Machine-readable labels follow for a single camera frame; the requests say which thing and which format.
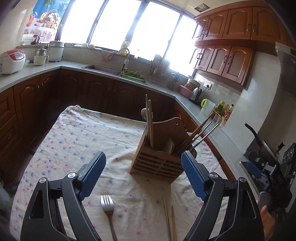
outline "metal fork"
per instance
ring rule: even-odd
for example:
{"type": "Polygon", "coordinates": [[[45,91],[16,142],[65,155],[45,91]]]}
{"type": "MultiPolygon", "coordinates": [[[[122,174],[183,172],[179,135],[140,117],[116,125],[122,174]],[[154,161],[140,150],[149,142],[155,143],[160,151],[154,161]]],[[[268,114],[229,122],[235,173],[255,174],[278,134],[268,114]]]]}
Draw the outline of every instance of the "metal fork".
{"type": "Polygon", "coordinates": [[[114,203],[109,195],[102,195],[101,196],[101,205],[102,208],[109,219],[109,224],[111,228],[112,238],[113,241],[118,241],[112,223],[112,215],[114,213],[114,203]]]}

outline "fruit poster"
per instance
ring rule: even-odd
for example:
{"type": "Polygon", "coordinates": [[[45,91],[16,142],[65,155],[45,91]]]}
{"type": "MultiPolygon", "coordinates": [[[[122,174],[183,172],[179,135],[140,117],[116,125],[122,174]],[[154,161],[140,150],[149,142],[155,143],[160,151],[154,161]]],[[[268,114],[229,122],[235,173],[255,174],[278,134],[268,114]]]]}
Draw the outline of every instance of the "fruit poster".
{"type": "Polygon", "coordinates": [[[24,34],[42,36],[43,42],[55,39],[70,0],[38,0],[28,19],[24,34]]]}

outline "silver screw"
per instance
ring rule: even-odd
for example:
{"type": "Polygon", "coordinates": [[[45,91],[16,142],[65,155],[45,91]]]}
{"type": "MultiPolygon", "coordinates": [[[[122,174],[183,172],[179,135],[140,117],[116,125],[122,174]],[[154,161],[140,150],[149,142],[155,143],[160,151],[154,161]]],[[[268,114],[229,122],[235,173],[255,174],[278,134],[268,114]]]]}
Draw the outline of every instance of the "silver screw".
{"type": "Polygon", "coordinates": [[[68,178],[74,178],[74,177],[76,177],[76,173],[75,172],[70,172],[68,174],[68,178]]]}
{"type": "Polygon", "coordinates": [[[45,177],[40,178],[40,179],[39,179],[39,182],[40,182],[40,183],[44,183],[44,182],[46,182],[46,178],[45,178],[45,177]]]}
{"type": "Polygon", "coordinates": [[[247,180],[244,178],[244,177],[240,177],[239,180],[242,182],[242,183],[246,183],[247,180]]]}
{"type": "Polygon", "coordinates": [[[211,172],[211,173],[210,173],[210,177],[211,177],[211,178],[217,178],[217,177],[218,177],[218,174],[215,173],[215,172],[211,172]]]}

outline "frying pan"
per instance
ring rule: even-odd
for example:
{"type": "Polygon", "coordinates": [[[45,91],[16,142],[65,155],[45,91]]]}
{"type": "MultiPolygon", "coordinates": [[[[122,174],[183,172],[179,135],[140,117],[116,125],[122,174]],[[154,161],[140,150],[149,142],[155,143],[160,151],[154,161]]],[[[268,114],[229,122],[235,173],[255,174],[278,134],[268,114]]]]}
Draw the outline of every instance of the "frying pan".
{"type": "Polygon", "coordinates": [[[251,126],[249,126],[247,123],[245,123],[245,126],[253,133],[256,143],[259,145],[259,156],[263,160],[268,161],[270,166],[274,166],[274,165],[279,166],[280,165],[279,160],[276,158],[274,153],[270,150],[268,145],[263,140],[261,141],[259,139],[257,133],[251,126]]]}

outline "ceiling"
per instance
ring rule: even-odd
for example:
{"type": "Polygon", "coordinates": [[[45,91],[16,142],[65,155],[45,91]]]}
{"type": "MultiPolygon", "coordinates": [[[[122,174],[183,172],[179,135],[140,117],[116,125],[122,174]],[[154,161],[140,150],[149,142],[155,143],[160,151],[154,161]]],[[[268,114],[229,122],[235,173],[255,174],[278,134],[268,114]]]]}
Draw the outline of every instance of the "ceiling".
{"type": "Polygon", "coordinates": [[[192,16],[197,16],[200,14],[199,11],[195,10],[197,6],[199,6],[202,3],[205,3],[210,7],[210,9],[226,5],[233,2],[239,2],[244,0],[161,0],[161,2],[167,3],[182,12],[189,13],[192,16]]]}

